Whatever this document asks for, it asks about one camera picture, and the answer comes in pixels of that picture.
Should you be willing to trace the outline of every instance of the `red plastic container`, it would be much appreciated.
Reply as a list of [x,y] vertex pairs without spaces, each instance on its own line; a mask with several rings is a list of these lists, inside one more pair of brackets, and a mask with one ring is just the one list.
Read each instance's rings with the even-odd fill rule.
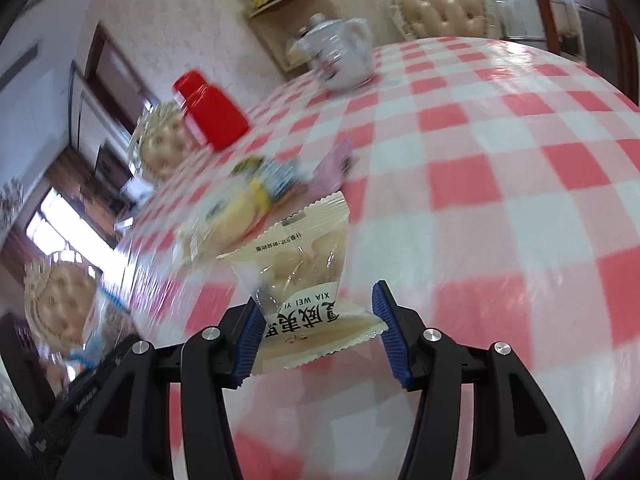
[[184,99],[186,119],[192,119],[214,151],[232,145],[249,130],[242,112],[217,86],[207,83],[200,72],[189,70],[174,83]]

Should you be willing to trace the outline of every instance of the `snack package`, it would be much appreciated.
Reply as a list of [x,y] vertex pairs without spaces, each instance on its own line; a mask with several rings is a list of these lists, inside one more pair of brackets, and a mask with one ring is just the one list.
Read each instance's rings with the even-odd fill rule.
[[174,266],[216,257],[254,229],[274,203],[298,181],[295,160],[261,162],[252,171],[238,170],[226,186],[204,197],[177,231]]
[[303,365],[388,329],[338,298],[349,207],[337,192],[278,222],[227,260],[251,290],[267,327],[254,374]]
[[95,368],[120,341],[136,333],[129,311],[118,298],[99,286],[82,330],[83,345],[72,350],[70,357],[87,368]]

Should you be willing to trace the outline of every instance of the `table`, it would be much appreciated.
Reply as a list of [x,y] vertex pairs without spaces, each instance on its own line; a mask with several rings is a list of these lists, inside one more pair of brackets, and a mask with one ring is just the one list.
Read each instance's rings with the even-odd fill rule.
[[[640,413],[640,110],[590,70],[519,44],[434,38],[376,57],[371,84],[328,95],[303,75],[251,111],[236,145],[195,153],[123,238],[107,284],[156,346],[215,324],[248,291],[220,262],[172,278],[176,226],[247,154],[312,170],[350,137],[340,293],[370,305],[384,279],[457,342],[511,343],[592,478]],[[455,478],[471,399],[465,389]],[[226,394],[248,480],[396,478],[417,403],[379,340]]]

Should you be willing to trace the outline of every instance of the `white teapot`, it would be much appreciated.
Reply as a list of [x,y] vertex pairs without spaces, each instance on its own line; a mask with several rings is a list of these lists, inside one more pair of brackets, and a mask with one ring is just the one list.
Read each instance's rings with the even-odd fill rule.
[[367,20],[325,21],[322,14],[311,17],[314,28],[297,42],[310,67],[329,90],[354,88],[369,81],[376,71],[373,34]]

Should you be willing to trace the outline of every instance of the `tufted chair back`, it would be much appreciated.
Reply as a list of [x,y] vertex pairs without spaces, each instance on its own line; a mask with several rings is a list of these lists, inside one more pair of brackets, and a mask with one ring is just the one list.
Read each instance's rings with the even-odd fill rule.
[[96,283],[88,273],[88,264],[54,261],[55,256],[28,267],[25,313],[31,332],[53,351],[67,354],[82,344],[82,329],[92,309]]
[[406,40],[438,36],[502,37],[495,0],[390,0],[390,10]]

